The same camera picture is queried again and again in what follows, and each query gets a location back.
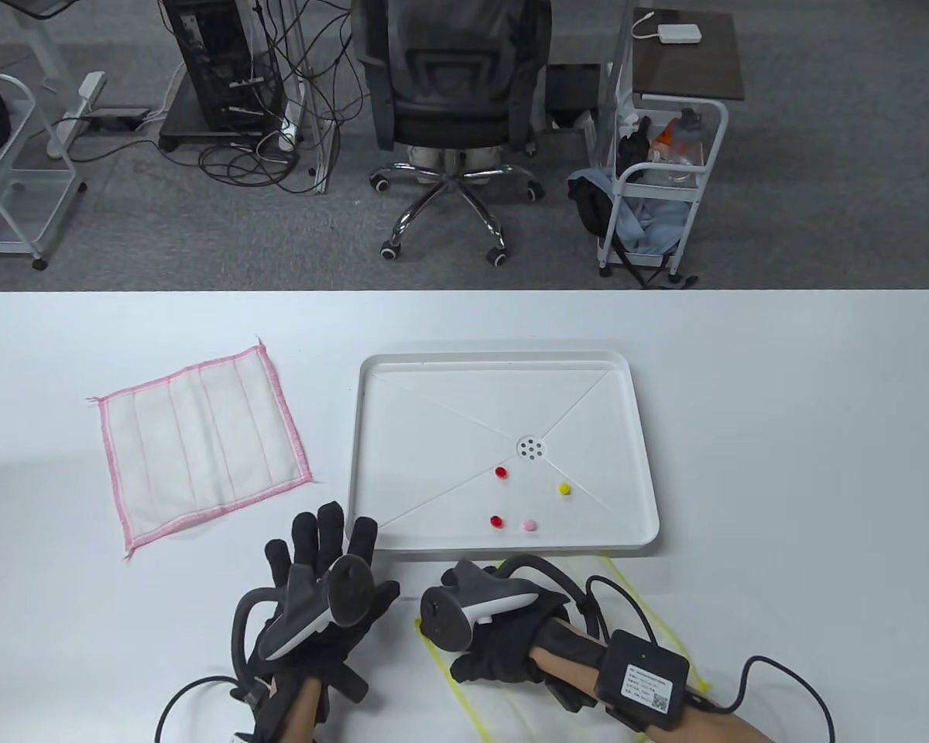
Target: tray rim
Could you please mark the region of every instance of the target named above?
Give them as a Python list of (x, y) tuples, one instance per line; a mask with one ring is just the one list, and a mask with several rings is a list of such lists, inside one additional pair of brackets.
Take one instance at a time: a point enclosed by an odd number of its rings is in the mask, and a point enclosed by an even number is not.
[(590, 546), (549, 545), (543, 547), (529, 545), (529, 547), (526, 548), (514, 547), (512, 545), (475, 546), (464, 549), (454, 546), (442, 549), (386, 547), (384, 545), (376, 545), (376, 552), (390, 556), (400, 556), (400, 558), (408, 560), (444, 560), (449, 559), (450, 556), (475, 556), (475, 558), (486, 556), (487, 558), (487, 556), (508, 555), (520, 552), (534, 552), (539, 555), (559, 556), (578, 554), (633, 554), (651, 545), (660, 534), (660, 511), (656, 506), (656, 492), (653, 490), (653, 474), (651, 473), (650, 457), (647, 453), (647, 443), (643, 432), (643, 421), (640, 417), (640, 406), (637, 401), (636, 386), (633, 382), (633, 371), (630, 368), (629, 361), (621, 351), (613, 348), (587, 348), (584, 346), (578, 346), (576, 348), (545, 347), (517, 350), (421, 350), (418, 351), (418, 353), (398, 351), (398, 353), (372, 354), (372, 356), (362, 361), (361, 367), (358, 370), (354, 441), (352, 441), (351, 447), (351, 473), (348, 478), (348, 519), (345, 520), (345, 533), (348, 534), (348, 538), (351, 537), (351, 528), (354, 527), (355, 518), (359, 515), (369, 515), (358, 514), (355, 505), (356, 502), (358, 502), (358, 499), (356, 499), (356, 492), (358, 491), (359, 441), (361, 441), (362, 435), (362, 403), (363, 400), (365, 400), (365, 382), (369, 375), (372, 374), (372, 369), (378, 368), (383, 364), (419, 364), (420, 362), (426, 362), (432, 359), (436, 360), (433, 361), (434, 364), (440, 364), (441, 362), (446, 362), (445, 360), (450, 360), (450, 358), (462, 358), (462, 362), (465, 362), (464, 358), (467, 358), (467, 361), (481, 362), (503, 362), (519, 358), (519, 364), (523, 364), (523, 362), (527, 362), (527, 364), (536, 364), (537, 362), (543, 364), (544, 361), (549, 361), (550, 357), (555, 357), (558, 361), (562, 358), (567, 361), (583, 361), (585, 364), (596, 362), (596, 364), (600, 364), (599, 368), (603, 368), (601, 365), (608, 365), (610, 369), (618, 369), (621, 374), (625, 375), (624, 383), (628, 385), (628, 389), (625, 390), (625, 392), (629, 400), (629, 406), (626, 411), (628, 417), (627, 422), (631, 429), (631, 437), (636, 437), (637, 445), (640, 448), (640, 453), (645, 463), (645, 467), (643, 467), (641, 473), (641, 481), (644, 488), (643, 500), (645, 502), (647, 523), (652, 525), (652, 528), (646, 532), (643, 540), (634, 542), (633, 544), (599, 544)]

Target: white tray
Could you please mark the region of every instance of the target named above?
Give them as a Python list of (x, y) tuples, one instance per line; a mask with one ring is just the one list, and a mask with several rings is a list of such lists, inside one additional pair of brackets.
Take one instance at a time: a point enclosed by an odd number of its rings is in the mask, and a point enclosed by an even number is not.
[(626, 360), (613, 351), (369, 358), (350, 511), (375, 518), (379, 549), (402, 555), (648, 544), (660, 521)]

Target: black glove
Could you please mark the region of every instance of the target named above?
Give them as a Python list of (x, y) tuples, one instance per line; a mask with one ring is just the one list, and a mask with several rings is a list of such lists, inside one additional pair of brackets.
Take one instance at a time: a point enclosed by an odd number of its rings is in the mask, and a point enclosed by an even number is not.
[[(485, 572), (495, 574), (495, 569), (486, 567)], [(454, 571), (444, 573), (441, 583), (457, 583)], [(541, 594), (532, 604), (494, 615), (488, 624), (476, 625), (472, 630), (471, 646), (467, 653), (451, 663), (451, 678), (458, 683), (472, 680), (543, 683), (568, 712), (578, 712), (582, 707), (595, 707), (594, 698), (544, 673), (530, 658), (536, 634), (543, 628), (543, 624), (555, 618), (567, 622), (567, 609), (564, 608), (567, 602), (566, 595), (542, 588)]]
[[(363, 516), (358, 518), (351, 531), (348, 554), (358, 555), (372, 565), (377, 534), (379, 525), (375, 520)], [(286, 584), (289, 567), (293, 562), (297, 565), (312, 566), (315, 577), (320, 579), (343, 554), (343, 540), (344, 510), (337, 502), (321, 506), (316, 516), (309, 512), (300, 513), (292, 522), (292, 558), (289, 556), (289, 547), (281, 539), (273, 539), (266, 544), (266, 559), (269, 560), (273, 572), (273, 583), (276, 587)], [(295, 690), (295, 693), (301, 689), (303, 680), (319, 679), (324, 686), (336, 687), (353, 701), (361, 701), (365, 695), (366, 684), (345, 665), (345, 661), (351, 650), (354, 650), (365, 634), (368, 634), (375, 620), (386, 613), (398, 595), (399, 584), (394, 580), (387, 580), (375, 587), (375, 600), (362, 621), (347, 628), (330, 624), (325, 630), (308, 637), (276, 661), (266, 661), (259, 658), (257, 646), (269, 624), (281, 613), (281, 608), (276, 609), (276, 616), (266, 622), (266, 628), (255, 641), (255, 650), (252, 650), (246, 662), (249, 678), (269, 684), (275, 676), (277, 686), (288, 683), (289, 689)], [(235, 698), (245, 698), (246, 690), (235, 690), (231, 694)], [(326, 719), (328, 711), (327, 696), (323, 694), (318, 721)]]

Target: white cart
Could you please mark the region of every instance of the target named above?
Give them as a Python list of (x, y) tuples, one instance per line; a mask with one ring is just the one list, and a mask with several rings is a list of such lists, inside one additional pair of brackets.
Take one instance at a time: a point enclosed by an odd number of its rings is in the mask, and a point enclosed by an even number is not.
[[(19, 79), (0, 74), (0, 88), (11, 114), (11, 135), (0, 149), (0, 254), (30, 255), (35, 270), (48, 268), (48, 243), (77, 192), (86, 190), (75, 163), (65, 152), (33, 93)], [(47, 169), (19, 169), (16, 160), (31, 134), (34, 119), (44, 128), (61, 160)]]
[[(691, 226), (695, 222), (698, 205), (702, 202), (706, 184), (708, 184), (709, 176), (712, 175), (713, 166), (715, 166), (716, 159), (719, 156), (719, 149), (722, 147), (722, 140), (726, 135), (726, 127), (729, 125), (729, 111), (719, 101), (702, 98), (680, 98), (678, 96), (649, 94), (634, 96), (634, 98), (641, 104), (653, 104), (655, 106), (653, 108), (637, 106), (636, 108), (636, 113), (641, 120), (645, 116), (649, 116), (651, 119), (651, 139), (660, 134), (663, 128), (670, 124), (670, 121), (680, 117), (681, 109), (684, 107), (691, 106), (697, 113), (701, 113), (705, 122), (709, 122), (709, 114), (713, 114), (713, 117), (715, 117), (715, 128), (706, 126), (709, 141), (701, 143), (702, 163), (694, 164), (694, 166), (678, 166), (678, 164), (673, 163), (637, 163), (635, 166), (628, 167), (623, 173), (617, 173), (616, 146), (619, 138), (617, 135), (610, 138), (611, 144), (606, 167), (612, 173), (613, 208), (605, 238), (599, 241), (598, 245), (599, 275), (609, 276), (612, 270), (610, 263), (620, 263), (619, 259), (612, 254), (612, 235), (616, 230), (619, 202), (624, 198), (639, 196), (665, 201), (684, 201), (691, 204), (687, 222), (684, 223), (684, 233), (681, 233), (680, 241), (677, 242), (674, 251), (669, 255), (635, 254), (635, 252), (630, 251), (630, 245), (627, 245), (629, 259), (633, 265), (653, 266), (654, 268), (667, 265), (669, 280), (672, 283), (677, 283), (680, 282), (677, 267), (684, 257), (685, 245), (687, 245), (688, 235), (691, 233)], [(619, 121), (617, 120), (613, 131), (617, 132), (618, 130)], [(635, 183), (629, 183), (628, 179), (634, 173), (642, 173), (643, 175)]]

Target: label sticker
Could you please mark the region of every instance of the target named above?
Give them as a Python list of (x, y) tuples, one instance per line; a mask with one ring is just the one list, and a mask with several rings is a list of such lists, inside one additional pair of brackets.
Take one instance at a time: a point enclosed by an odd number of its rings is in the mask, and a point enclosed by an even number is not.
[(638, 701), (645, 707), (656, 709), (661, 714), (667, 713), (670, 705), (670, 691), (674, 684), (649, 671), (630, 665), (626, 667), (623, 677), (623, 696), (628, 700)]

